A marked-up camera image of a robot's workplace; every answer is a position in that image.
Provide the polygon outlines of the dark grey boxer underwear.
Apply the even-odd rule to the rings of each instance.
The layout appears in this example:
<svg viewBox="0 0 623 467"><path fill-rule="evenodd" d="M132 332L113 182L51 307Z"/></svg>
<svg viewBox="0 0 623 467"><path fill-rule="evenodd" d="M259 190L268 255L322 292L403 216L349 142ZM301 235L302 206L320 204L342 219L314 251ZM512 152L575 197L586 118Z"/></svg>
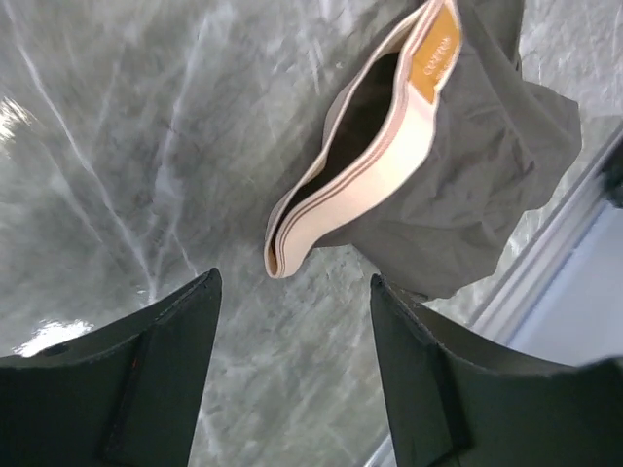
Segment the dark grey boxer underwear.
<svg viewBox="0 0 623 467"><path fill-rule="evenodd" d="M523 214L549 201L582 148L577 104L523 78L524 9L423 1L394 26L271 213L270 277L342 245L427 300L495 271Z"/></svg>

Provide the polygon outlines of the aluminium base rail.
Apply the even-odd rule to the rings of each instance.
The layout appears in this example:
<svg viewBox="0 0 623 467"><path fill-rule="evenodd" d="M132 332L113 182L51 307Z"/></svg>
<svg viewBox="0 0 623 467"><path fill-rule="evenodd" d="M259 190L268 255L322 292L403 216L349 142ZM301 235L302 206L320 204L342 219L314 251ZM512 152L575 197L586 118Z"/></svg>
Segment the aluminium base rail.
<svg viewBox="0 0 623 467"><path fill-rule="evenodd" d="M540 300L569 254L604 209L603 171L622 145L622 127L607 139L517 261L468 322L477 334L507 343Z"/></svg>

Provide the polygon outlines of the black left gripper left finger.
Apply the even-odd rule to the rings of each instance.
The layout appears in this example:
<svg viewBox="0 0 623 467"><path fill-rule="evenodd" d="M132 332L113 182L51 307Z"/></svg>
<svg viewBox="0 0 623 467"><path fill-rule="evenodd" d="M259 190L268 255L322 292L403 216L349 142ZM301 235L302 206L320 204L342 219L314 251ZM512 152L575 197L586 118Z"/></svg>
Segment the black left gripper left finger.
<svg viewBox="0 0 623 467"><path fill-rule="evenodd" d="M127 317L1 361L5 466L185 466L220 306L217 269Z"/></svg>

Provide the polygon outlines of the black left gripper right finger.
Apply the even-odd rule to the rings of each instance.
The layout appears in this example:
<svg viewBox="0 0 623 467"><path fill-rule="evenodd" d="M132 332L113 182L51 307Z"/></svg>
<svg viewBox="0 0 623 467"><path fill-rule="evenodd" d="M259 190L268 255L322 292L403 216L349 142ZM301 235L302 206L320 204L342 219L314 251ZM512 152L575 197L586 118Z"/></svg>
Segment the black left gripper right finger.
<svg viewBox="0 0 623 467"><path fill-rule="evenodd" d="M371 317L400 466L618 466L622 362L580 367L490 341L371 280Z"/></svg>

